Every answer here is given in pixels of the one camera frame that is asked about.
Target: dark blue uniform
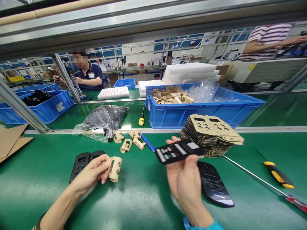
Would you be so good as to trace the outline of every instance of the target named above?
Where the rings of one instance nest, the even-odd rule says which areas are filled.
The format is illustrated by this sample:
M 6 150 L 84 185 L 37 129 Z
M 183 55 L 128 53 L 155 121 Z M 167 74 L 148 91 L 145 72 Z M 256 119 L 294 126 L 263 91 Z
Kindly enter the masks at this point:
M 103 75 L 102 75 L 102 71 L 99 67 L 99 65 L 93 65 L 92 63 L 90 63 L 89 69 L 86 72 L 86 76 L 84 76 L 83 71 L 80 71 L 79 73 L 77 73 L 75 76 L 79 77 L 81 79 L 84 80 L 91 80 L 91 79 L 95 79 L 95 78 L 101 78 L 101 85 L 98 86 L 89 86 L 89 85 L 84 85 L 84 84 L 79 84 L 79 87 L 82 91 L 100 91 L 104 88 L 103 86 Z

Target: black components in crate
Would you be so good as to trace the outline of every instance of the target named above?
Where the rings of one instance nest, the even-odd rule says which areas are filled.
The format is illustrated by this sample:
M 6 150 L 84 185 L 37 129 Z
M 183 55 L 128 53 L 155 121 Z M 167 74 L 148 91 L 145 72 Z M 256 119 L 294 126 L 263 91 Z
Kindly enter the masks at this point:
M 89 152 L 81 153 L 76 157 L 73 171 L 71 172 L 69 183 L 73 182 L 73 180 L 76 178 L 76 176 L 79 175 L 79 173 L 88 165 L 89 162 L 91 162 L 96 157 L 99 157 L 100 155 L 104 154 L 105 152 L 102 150 L 95 151 L 92 154 Z
M 197 166 L 201 175 L 201 191 L 203 196 L 208 201 L 222 207 L 234 207 L 234 202 L 216 168 L 209 163 L 201 161 L 197 162 Z
M 48 92 L 35 90 L 31 96 L 24 97 L 22 100 L 27 106 L 37 106 L 50 98 L 52 98 L 52 96 Z
M 191 140 L 184 139 L 156 148 L 155 154 L 161 164 L 167 165 L 186 159 L 189 155 L 203 155 L 203 150 Z

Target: yellow screwdriver handle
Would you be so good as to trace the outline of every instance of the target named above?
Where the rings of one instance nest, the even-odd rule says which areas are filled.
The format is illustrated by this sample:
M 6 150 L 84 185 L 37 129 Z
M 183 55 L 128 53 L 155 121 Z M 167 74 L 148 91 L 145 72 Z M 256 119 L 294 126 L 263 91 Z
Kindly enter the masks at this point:
M 138 121 L 139 126 L 143 126 L 144 125 L 144 118 L 140 118 Z
M 276 168 L 276 165 L 273 162 L 266 161 L 264 165 L 270 172 L 271 176 L 283 187 L 294 189 L 293 183 Z

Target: red screwdriver handle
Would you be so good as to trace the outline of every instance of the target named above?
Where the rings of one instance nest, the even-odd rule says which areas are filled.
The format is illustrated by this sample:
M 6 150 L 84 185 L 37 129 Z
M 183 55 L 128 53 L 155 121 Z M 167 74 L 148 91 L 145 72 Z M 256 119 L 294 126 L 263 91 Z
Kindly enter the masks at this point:
M 300 202 L 293 195 L 289 195 L 289 197 L 285 197 L 285 199 L 307 214 L 307 204 Z

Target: striped shirt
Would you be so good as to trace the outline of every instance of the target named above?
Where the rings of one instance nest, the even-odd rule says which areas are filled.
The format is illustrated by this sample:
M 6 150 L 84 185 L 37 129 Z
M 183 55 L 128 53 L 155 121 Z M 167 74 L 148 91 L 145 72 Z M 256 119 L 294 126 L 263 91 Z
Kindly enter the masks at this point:
M 256 27 L 248 38 L 247 42 L 258 41 L 256 45 L 269 45 L 276 42 L 282 42 L 289 34 L 294 23 L 283 23 L 276 25 L 266 25 Z M 252 54 L 242 54 L 239 61 L 248 59 L 270 59 L 273 58 L 278 48 L 272 48 L 265 51 Z

